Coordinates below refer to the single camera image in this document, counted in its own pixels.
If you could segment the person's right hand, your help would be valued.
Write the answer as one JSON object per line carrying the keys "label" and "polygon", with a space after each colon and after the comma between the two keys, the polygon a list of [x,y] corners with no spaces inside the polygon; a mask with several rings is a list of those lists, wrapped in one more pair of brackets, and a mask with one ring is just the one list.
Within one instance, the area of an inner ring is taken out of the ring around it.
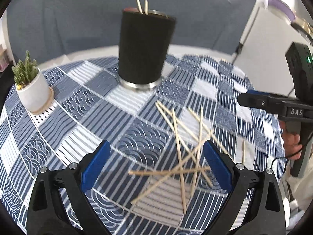
{"label": "person's right hand", "polygon": [[285,155],[290,160],[298,160],[301,157],[302,145],[300,142],[300,135],[289,133],[286,130],[286,124],[283,121],[279,121],[280,128],[282,129],[281,138],[283,139],[283,147]]}

